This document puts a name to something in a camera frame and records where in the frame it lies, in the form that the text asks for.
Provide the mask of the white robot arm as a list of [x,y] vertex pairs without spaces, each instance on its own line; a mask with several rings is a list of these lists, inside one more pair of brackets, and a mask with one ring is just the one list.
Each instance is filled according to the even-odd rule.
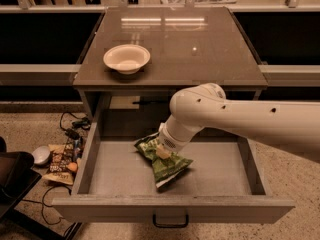
[[320,159],[320,103],[228,100],[214,83],[176,92],[159,127],[165,149],[178,152],[205,128],[223,130],[310,160]]

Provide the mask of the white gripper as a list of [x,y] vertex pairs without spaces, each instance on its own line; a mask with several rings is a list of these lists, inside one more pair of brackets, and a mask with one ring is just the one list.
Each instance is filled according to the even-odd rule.
[[156,155],[161,159],[168,159],[171,156],[170,151],[179,152],[186,146],[185,141],[176,140],[169,134],[165,123],[159,126],[159,141],[162,144],[156,147]]

